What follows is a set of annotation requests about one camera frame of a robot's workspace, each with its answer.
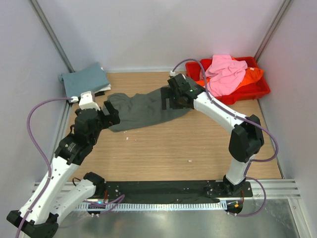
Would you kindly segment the grey t shirt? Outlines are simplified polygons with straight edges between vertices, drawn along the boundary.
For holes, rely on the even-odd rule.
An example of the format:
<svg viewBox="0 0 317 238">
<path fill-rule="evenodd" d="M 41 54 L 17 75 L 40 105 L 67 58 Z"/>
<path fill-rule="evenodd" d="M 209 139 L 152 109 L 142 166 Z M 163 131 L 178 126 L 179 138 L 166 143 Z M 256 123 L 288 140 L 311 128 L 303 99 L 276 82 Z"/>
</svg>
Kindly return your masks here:
<svg viewBox="0 0 317 238">
<path fill-rule="evenodd" d="M 128 97 L 124 93 L 114 93 L 107 97 L 119 112 L 120 123 L 109 128 L 112 132 L 152 126 L 179 118 L 191 109 L 161 108 L 160 89 L 148 94 L 135 94 Z"/>
</svg>

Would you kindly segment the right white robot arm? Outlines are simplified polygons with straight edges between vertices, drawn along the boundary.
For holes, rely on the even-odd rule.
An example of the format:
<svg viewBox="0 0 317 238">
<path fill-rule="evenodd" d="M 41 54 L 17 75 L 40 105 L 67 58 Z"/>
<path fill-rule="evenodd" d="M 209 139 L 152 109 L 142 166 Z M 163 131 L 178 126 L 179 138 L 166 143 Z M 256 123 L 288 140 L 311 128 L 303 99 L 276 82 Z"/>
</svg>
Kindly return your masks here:
<svg viewBox="0 0 317 238">
<path fill-rule="evenodd" d="M 162 108 L 166 109 L 166 99 L 172 109 L 191 108 L 221 125 L 229 134 L 228 150 L 232 157 L 228 172 L 223 177 L 223 190 L 228 196 L 240 193 L 246 180 L 245 171 L 264 144 L 262 130 L 256 115 L 247 117 L 209 96 L 204 87 L 191 85 L 181 73 L 171 72 L 168 86 L 161 88 Z"/>
</svg>

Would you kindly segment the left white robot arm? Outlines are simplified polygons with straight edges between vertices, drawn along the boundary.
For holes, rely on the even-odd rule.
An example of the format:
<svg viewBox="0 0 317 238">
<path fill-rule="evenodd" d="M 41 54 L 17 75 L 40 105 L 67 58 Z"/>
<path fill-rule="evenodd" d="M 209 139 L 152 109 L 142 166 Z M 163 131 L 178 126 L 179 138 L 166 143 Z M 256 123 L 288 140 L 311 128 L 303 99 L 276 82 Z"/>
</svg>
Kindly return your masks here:
<svg viewBox="0 0 317 238">
<path fill-rule="evenodd" d="M 100 198 L 106 191 L 105 179 L 89 172 L 70 190 L 58 198 L 68 179 L 92 152 L 100 132 L 120 123 L 119 112 L 110 101 L 104 101 L 105 114 L 100 107 L 88 106 L 76 110 L 77 117 L 70 132 L 63 138 L 48 172 L 36 191 L 19 210 L 10 211 L 7 220 L 20 233 L 31 238 L 52 238 L 63 219 L 81 202 L 91 197 Z"/>
</svg>

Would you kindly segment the folded black t shirt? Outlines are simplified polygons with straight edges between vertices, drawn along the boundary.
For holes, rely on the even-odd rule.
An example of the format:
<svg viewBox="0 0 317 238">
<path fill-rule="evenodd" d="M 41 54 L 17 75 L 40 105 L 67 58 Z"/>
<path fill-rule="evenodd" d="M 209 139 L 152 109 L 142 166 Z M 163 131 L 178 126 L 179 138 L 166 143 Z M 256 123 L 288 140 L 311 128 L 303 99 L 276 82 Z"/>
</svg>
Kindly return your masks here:
<svg viewBox="0 0 317 238">
<path fill-rule="evenodd" d="M 96 92 L 96 93 L 95 93 L 95 97 L 102 96 L 102 95 L 104 95 L 104 94 L 105 94 L 104 91 L 99 91 L 99 92 Z"/>
</svg>

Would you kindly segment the folded blue t shirt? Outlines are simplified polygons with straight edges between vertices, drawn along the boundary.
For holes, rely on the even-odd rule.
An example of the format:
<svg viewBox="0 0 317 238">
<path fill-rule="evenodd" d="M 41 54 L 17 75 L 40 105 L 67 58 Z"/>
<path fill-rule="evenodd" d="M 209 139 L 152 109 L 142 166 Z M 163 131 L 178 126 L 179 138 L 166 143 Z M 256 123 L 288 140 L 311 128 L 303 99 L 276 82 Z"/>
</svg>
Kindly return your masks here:
<svg viewBox="0 0 317 238">
<path fill-rule="evenodd" d="M 63 73 L 58 76 L 59 81 L 64 85 L 66 96 L 68 98 L 71 98 L 73 96 L 79 97 L 81 93 L 87 91 L 93 92 L 92 66 L 96 64 L 98 64 L 101 67 L 101 65 L 97 62 L 83 70 L 73 73 Z"/>
</svg>

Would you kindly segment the pink t shirt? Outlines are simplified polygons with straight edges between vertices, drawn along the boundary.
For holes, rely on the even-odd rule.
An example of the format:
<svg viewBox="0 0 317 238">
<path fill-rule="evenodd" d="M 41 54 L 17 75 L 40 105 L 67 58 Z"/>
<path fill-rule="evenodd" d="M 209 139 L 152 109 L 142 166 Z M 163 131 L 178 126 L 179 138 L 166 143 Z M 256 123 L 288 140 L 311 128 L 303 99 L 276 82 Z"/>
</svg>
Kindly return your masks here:
<svg viewBox="0 0 317 238">
<path fill-rule="evenodd" d="M 247 68 L 244 60 L 235 60 L 230 55 L 213 55 L 211 65 L 205 71 L 210 79 L 209 92 L 215 97 L 230 95 L 243 81 Z"/>
</svg>

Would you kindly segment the orange t shirt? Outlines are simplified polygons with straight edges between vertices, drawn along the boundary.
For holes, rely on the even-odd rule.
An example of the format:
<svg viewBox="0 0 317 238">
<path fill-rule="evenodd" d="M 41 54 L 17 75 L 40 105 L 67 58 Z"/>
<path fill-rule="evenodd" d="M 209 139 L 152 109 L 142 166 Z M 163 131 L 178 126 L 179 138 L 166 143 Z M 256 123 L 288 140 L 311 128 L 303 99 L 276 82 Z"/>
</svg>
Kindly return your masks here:
<svg viewBox="0 0 317 238">
<path fill-rule="evenodd" d="M 248 65 L 243 81 L 240 83 L 240 85 L 237 87 L 237 89 L 233 93 L 237 93 L 239 91 L 246 91 L 246 92 L 259 91 L 256 84 L 259 81 L 261 81 L 264 71 L 257 66 L 255 59 L 253 57 L 241 57 L 241 58 L 232 57 L 232 58 L 238 61 L 244 60 Z M 187 70 L 188 75 L 193 76 L 194 81 L 196 81 L 199 85 L 205 86 L 205 82 L 208 83 L 210 80 L 209 78 L 206 77 L 205 71 L 211 65 L 211 62 L 212 62 L 212 58 L 200 60 L 200 63 L 203 66 L 203 68 L 200 68 L 200 66 L 197 63 L 194 63 L 193 68 Z"/>
</svg>

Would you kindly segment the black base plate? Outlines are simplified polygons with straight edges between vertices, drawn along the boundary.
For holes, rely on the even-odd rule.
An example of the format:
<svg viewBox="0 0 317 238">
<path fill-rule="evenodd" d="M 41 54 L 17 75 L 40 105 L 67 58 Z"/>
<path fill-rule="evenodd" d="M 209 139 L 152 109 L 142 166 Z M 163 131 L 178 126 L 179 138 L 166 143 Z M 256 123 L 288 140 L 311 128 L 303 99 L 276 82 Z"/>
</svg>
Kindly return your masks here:
<svg viewBox="0 0 317 238">
<path fill-rule="evenodd" d="M 121 195 L 123 204 L 216 204 L 228 198 L 243 207 L 244 199 L 253 197 L 253 192 L 245 180 L 234 188 L 221 180 L 109 181 L 93 198 L 110 202 Z"/>
</svg>

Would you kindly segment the aluminium front rail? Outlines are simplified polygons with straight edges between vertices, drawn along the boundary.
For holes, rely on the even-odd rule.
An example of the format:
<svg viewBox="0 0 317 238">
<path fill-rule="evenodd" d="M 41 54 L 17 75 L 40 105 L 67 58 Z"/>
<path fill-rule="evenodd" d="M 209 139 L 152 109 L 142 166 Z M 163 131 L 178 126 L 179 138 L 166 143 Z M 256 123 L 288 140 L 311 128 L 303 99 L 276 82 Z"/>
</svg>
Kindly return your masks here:
<svg viewBox="0 0 317 238">
<path fill-rule="evenodd" d="M 247 180 L 253 191 L 254 199 L 263 198 L 263 189 L 254 180 Z M 293 179 L 260 179 L 267 199 L 300 199 L 301 195 Z"/>
</svg>

